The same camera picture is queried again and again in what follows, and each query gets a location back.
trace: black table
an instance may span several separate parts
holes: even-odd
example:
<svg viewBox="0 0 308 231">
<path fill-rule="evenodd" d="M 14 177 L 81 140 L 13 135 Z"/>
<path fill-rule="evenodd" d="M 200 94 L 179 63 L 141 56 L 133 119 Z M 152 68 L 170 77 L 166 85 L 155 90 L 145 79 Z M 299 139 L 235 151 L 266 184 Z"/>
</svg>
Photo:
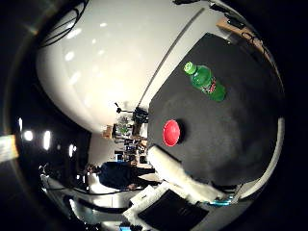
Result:
<svg viewBox="0 0 308 231">
<path fill-rule="evenodd" d="M 226 87 L 224 101 L 212 101 L 191 85 L 183 70 L 188 61 L 212 69 Z M 281 86 L 268 67 L 227 40 L 206 34 L 153 97 L 148 144 L 164 149 L 203 183 L 230 186 L 259 178 L 272 157 L 283 109 Z M 162 136 L 169 119 L 178 119 L 185 130 L 173 147 Z"/>
</svg>

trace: black cable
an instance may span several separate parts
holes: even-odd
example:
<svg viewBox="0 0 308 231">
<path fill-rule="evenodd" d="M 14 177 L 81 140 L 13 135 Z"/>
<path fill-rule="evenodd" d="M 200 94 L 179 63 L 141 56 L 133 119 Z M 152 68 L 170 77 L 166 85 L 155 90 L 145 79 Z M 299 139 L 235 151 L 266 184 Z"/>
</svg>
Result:
<svg viewBox="0 0 308 231">
<path fill-rule="evenodd" d="M 268 49 L 263 45 L 263 42 L 256 36 L 252 36 L 249 32 L 242 32 L 241 33 L 242 37 L 244 39 L 248 39 L 250 41 L 251 44 L 255 45 L 255 39 L 258 39 L 260 41 L 260 44 L 262 46 L 262 49 L 263 49 L 263 56 L 266 58 L 266 54 L 269 56 L 269 62 L 272 66 L 274 66 L 273 62 L 270 60 L 270 53 L 268 51 Z"/>
<path fill-rule="evenodd" d="M 150 79 L 149 83 L 147 84 L 141 100 L 138 103 L 137 108 L 140 106 L 141 102 L 143 101 L 143 98 L 145 96 L 145 94 L 147 93 L 148 89 L 150 88 L 153 80 L 155 79 L 156 75 L 158 74 L 159 70 L 161 69 L 161 67 L 163 66 L 165 60 L 167 59 L 167 57 L 169 56 L 169 54 L 171 53 L 171 51 L 173 50 L 174 46 L 177 44 L 177 42 L 179 41 L 179 39 L 184 35 L 184 33 L 189 29 L 189 27 L 193 24 L 193 22 L 201 15 L 201 13 L 204 12 L 204 8 L 201 8 L 192 18 L 191 20 L 186 23 L 186 25 L 183 27 L 183 29 L 181 30 L 181 32 L 178 34 L 178 36 L 176 37 L 176 39 L 174 40 L 174 42 L 172 43 L 172 45 L 169 47 L 169 49 L 167 50 L 167 52 L 165 53 L 163 59 L 161 60 L 161 62 L 158 64 L 152 78 Z"/>
<path fill-rule="evenodd" d="M 182 4 L 190 4 L 190 3 L 195 3 L 195 2 L 198 2 L 200 0 L 175 0 L 173 1 L 173 3 L 175 5 L 182 5 Z"/>
<path fill-rule="evenodd" d="M 53 39 L 53 38 L 56 38 L 58 37 L 59 35 L 63 34 L 61 37 L 57 38 L 56 40 L 52 41 L 52 42 L 49 42 L 49 43 L 45 43 L 44 45 L 40 46 L 39 48 L 43 48 L 43 47 L 46 47 L 46 46 L 49 46 L 49 45 L 52 45 L 54 43 L 56 43 L 57 41 L 59 41 L 60 39 L 64 38 L 68 33 L 70 33 L 72 31 L 72 29 L 74 28 L 74 26 L 76 25 L 77 21 L 79 20 L 80 18 L 80 14 L 79 14 L 79 11 L 77 9 L 73 9 L 75 12 L 76 12 L 76 21 L 74 22 L 74 25 L 71 27 L 71 28 L 68 28 L 68 29 L 65 29 L 64 32 L 60 32 L 58 33 L 56 36 L 52 37 L 52 38 L 49 38 L 48 40 L 50 39 Z"/>
<path fill-rule="evenodd" d="M 86 7 L 87 7 L 89 1 L 90 1 L 90 0 L 88 0 L 88 1 L 83 1 L 83 2 L 82 2 L 82 4 L 83 4 L 84 6 L 83 6 L 83 9 L 82 9 L 80 12 L 79 12 L 78 9 L 74 8 L 73 11 L 76 12 L 76 16 L 75 16 L 74 18 L 72 18 L 72 19 L 69 19 L 67 22 L 63 23 L 62 25 L 60 25 L 60 26 L 54 28 L 53 30 L 51 30 L 51 32 L 54 31 L 54 30 L 56 30 L 56 29 L 58 29 L 58 28 L 60 28 L 60 27 L 62 27 L 62 26 L 64 26 L 64 25 L 67 24 L 68 22 L 70 22 L 70 21 L 76 19 L 72 27 L 70 27 L 70 28 L 68 28 L 68 29 L 65 29 L 64 31 L 58 33 L 56 36 L 54 36 L 54 37 L 52 37 L 52 38 L 49 38 L 48 40 L 54 39 L 54 38 L 60 36 L 61 34 L 64 34 L 64 35 L 62 35 L 61 37 L 55 39 L 55 40 L 52 41 L 52 42 L 45 43 L 44 45 L 40 46 L 38 49 L 43 48 L 43 47 L 46 47 L 46 46 L 49 46 L 49 45 L 52 45 L 52 44 L 58 42 L 60 39 L 64 38 L 68 33 L 70 33 L 71 30 L 75 27 L 76 23 L 77 23 L 77 22 L 79 21 L 79 19 L 81 18 L 82 14 L 84 13 L 84 11 L 85 11 L 85 9 L 86 9 Z"/>
<path fill-rule="evenodd" d="M 124 191 L 117 191 L 117 192 L 106 192 L 106 193 L 93 193 L 93 192 L 84 192 L 84 191 L 81 191 L 79 189 L 76 189 L 76 188 L 73 188 L 73 189 L 70 189 L 70 188 L 66 188 L 66 187 L 63 187 L 63 188 L 56 188 L 56 189 L 52 189 L 52 188 L 44 188 L 45 190 L 47 191 L 62 191 L 62 190 L 74 190 L 78 193 L 82 193 L 82 194 L 87 194 L 87 195 L 108 195 L 108 194 L 117 194 L 117 193 L 123 193 L 123 192 L 130 192 L 130 191 L 142 191 L 143 189 L 135 189 L 135 190 L 124 190 Z"/>
<path fill-rule="evenodd" d="M 122 214 L 124 211 L 126 211 L 128 209 L 128 207 L 125 208 L 110 208 L 110 207 L 101 207 L 101 206 L 97 206 L 91 202 L 88 202 L 87 200 L 84 200 L 82 198 L 78 198 L 78 203 L 80 203 L 81 205 L 92 209 L 92 210 L 96 210 L 98 212 L 101 213 L 108 213 L 108 214 Z"/>
</svg>

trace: cable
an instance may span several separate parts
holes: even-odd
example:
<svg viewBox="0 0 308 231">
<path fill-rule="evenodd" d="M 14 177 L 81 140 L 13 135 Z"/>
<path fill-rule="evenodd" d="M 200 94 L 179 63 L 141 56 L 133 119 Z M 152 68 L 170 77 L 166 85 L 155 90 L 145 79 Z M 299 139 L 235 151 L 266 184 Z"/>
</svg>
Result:
<svg viewBox="0 0 308 231">
<path fill-rule="evenodd" d="M 108 194 L 117 194 L 117 193 L 123 193 L 123 192 L 131 192 L 131 191 L 142 191 L 143 189 L 135 189 L 135 190 L 125 190 L 125 191 L 117 191 L 117 192 L 106 192 L 106 193 L 93 193 L 93 192 L 84 192 L 82 190 L 79 190 L 77 188 L 56 188 L 56 189 L 52 189 L 52 188 L 44 188 L 47 191 L 63 191 L 63 190 L 74 190 L 78 193 L 82 193 L 82 194 L 87 194 L 87 195 L 108 195 Z"/>
<path fill-rule="evenodd" d="M 54 38 L 60 36 L 59 38 L 57 38 L 57 39 L 55 39 L 55 40 L 53 40 L 53 41 L 51 41 L 51 42 L 49 42 L 49 43 L 45 43 L 44 45 L 39 46 L 38 49 L 43 48 L 43 47 L 46 47 L 46 46 L 49 46 L 49 45 L 52 45 L 52 44 L 56 43 L 57 41 L 59 41 L 60 39 L 64 38 L 68 33 L 70 33 L 71 30 L 75 27 L 76 23 L 77 23 L 77 22 L 79 21 L 79 19 L 81 18 L 81 16 L 83 15 L 83 13 L 84 13 L 84 11 L 85 11 L 85 9 L 86 9 L 86 7 L 87 7 L 89 1 L 90 1 L 90 0 L 88 0 L 88 1 L 85 0 L 85 1 L 82 2 L 82 4 L 83 4 L 83 9 L 82 9 L 80 12 L 79 12 L 79 10 L 78 10 L 77 8 L 72 9 L 73 11 L 75 11 L 76 16 L 75 16 L 74 18 L 69 19 L 67 22 L 65 22 L 65 23 L 63 23 L 63 24 L 57 26 L 56 28 L 53 28 L 50 32 L 53 32 L 53 31 L 59 29 L 60 27 L 64 26 L 65 24 L 67 24 L 67 23 L 69 23 L 69 22 L 71 22 L 72 20 L 75 19 L 74 24 L 72 25 L 72 27 L 70 27 L 70 28 L 68 28 L 68 29 L 65 29 L 64 31 L 59 32 L 57 35 L 55 35 L 55 36 L 53 36 L 53 37 L 51 37 L 51 38 L 45 40 L 44 42 L 47 42 L 47 41 L 49 41 L 49 40 L 51 40 L 51 39 L 54 39 Z"/>
<path fill-rule="evenodd" d="M 192 23 L 201 15 L 201 13 L 204 12 L 204 8 L 200 9 L 193 17 L 192 19 L 184 26 L 184 28 L 182 29 L 182 31 L 179 33 L 179 35 L 176 37 L 175 41 L 172 43 L 172 45 L 169 47 L 169 49 L 167 50 L 166 54 L 164 55 L 163 59 L 161 60 L 161 62 L 159 63 L 159 65 L 157 66 L 152 78 L 150 79 L 149 83 L 147 84 L 143 95 L 141 97 L 141 100 L 138 103 L 138 106 L 140 106 L 145 94 L 147 93 L 148 89 L 150 88 L 153 80 L 155 79 L 156 75 L 158 74 L 159 70 L 161 69 L 161 67 L 163 66 L 165 60 L 167 59 L 168 55 L 171 53 L 171 51 L 173 50 L 174 46 L 177 44 L 177 42 L 179 41 L 179 39 L 184 35 L 184 33 L 189 29 L 189 27 L 192 25 Z"/>
<path fill-rule="evenodd" d="M 242 33 L 241 33 L 241 36 L 242 36 L 244 39 L 249 40 L 249 42 L 250 42 L 251 44 L 255 45 L 255 46 L 256 46 L 256 44 L 255 44 L 255 39 L 258 39 L 258 40 L 260 41 L 260 44 L 261 44 L 262 49 L 263 49 L 263 52 L 262 52 L 263 56 L 264 56 L 265 58 L 267 58 L 267 56 L 268 56 L 268 57 L 269 57 L 269 62 L 270 62 L 270 64 L 271 64 L 272 66 L 274 66 L 273 61 L 270 59 L 270 52 L 268 51 L 268 49 L 264 46 L 263 42 L 262 42 L 258 37 L 252 36 L 249 32 L 242 32 Z"/>
<path fill-rule="evenodd" d="M 195 3 L 195 2 L 198 2 L 200 0 L 175 0 L 173 1 L 173 3 L 175 5 L 182 5 L 182 4 L 190 4 L 190 3 Z"/>
</svg>

